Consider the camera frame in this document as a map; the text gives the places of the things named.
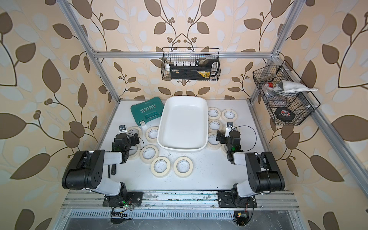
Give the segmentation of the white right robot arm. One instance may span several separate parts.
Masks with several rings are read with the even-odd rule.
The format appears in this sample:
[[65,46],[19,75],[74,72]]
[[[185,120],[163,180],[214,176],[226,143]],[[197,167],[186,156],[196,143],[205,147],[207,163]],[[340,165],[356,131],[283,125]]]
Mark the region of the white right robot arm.
[[243,151],[241,134],[236,130],[218,131],[216,140],[225,145],[225,153],[231,164],[246,167],[245,181],[235,184],[231,189],[233,199],[284,190],[285,180],[272,152]]

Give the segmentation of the cream tape roll nine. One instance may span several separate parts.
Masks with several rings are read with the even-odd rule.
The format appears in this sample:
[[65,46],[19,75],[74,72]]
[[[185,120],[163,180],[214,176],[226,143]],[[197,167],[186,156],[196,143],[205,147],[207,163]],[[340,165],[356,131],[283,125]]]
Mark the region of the cream tape roll nine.
[[209,120],[209,132],[222,132],[223,124],[217,119]]

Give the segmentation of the cream tape roll four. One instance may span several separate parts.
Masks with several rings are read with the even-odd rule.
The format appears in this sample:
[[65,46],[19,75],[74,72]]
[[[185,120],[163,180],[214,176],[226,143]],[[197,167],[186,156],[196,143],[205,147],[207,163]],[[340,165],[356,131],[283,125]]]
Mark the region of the cream tape roll four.
[[154,145],[147,145],[140,152],[140,159],[145,164],[151,164],[157,157],[159,157],[159,150]]

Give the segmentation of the cream tape roll two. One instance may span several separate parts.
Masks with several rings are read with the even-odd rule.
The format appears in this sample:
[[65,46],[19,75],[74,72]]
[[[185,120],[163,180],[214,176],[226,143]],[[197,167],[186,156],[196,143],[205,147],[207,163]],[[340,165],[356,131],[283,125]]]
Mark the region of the cream tape roll two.
[[128,160],[135,160],[140,157],[142,147],[140,145],[132,146],[129,150]]

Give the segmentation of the cream tape roll three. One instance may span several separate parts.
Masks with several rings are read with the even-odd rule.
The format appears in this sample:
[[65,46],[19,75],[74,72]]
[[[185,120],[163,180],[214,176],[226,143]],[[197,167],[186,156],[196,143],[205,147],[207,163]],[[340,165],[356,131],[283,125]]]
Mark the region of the cream tape roll three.
[[127,129],[127,134],[131,137],[133,137],[136,134],[139,138],[142,138],[142,130],[138,126],[129,127]]

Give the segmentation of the cream tape roll five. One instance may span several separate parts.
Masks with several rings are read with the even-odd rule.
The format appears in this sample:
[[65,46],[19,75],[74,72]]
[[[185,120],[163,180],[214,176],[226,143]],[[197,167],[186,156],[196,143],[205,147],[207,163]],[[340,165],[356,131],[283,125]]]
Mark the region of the cream tape roll five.
[[221,117],[221,111],[215,107],[208,108],[208,118],[209,120],[216,120]]

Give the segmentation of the cream tape roll six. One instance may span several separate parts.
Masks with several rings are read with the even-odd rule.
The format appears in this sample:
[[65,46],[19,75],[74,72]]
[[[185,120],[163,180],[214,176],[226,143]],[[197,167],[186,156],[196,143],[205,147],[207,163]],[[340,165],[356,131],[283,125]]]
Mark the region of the cream tape roll six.
[[224,109],[221,113],[221,119],[225,122],[234,122],[237,118],[237,113],[232,109]]

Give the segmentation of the cream tape roll one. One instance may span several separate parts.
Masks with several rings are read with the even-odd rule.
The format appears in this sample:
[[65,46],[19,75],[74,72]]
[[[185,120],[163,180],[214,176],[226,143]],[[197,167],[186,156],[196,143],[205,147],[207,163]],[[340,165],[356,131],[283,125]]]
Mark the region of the cream tape roll one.
[[187,178],[193,172],[193,162],[188,157],[179,157],[174,162],[174,173],[181,178]]

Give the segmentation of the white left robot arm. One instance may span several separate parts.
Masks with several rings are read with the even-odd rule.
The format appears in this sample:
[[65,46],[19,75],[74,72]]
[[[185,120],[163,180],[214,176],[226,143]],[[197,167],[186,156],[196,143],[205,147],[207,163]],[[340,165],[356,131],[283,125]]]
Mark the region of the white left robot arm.
[[140,144],[138,134],[120,133],[113,141],[115,151],[98,149],[78,151],[73,155],[62,178],[62,187],[69,190],[91,190],[109,198],[127,198],[126,185],[103,174],[105,165],[124,164],[132,147]]

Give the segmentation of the cream tape roll seven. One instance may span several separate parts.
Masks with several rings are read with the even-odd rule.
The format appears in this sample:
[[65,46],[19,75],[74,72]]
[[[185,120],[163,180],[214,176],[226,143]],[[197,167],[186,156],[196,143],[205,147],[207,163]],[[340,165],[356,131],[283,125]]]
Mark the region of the cream tape roll seven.
[[169,174],[171,162],[166,157],[158,157],[151,163],[150,169],[155,177],[163,178]]

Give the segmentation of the cream tape roll ten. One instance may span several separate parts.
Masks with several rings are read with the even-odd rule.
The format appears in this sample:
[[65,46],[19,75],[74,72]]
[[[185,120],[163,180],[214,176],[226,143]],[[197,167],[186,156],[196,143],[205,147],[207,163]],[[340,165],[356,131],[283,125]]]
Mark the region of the cream tape roll ten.
[[208,133],[207,148],[217,150],[221,148],[221,143],[217,141],[217,134],[214,132]]

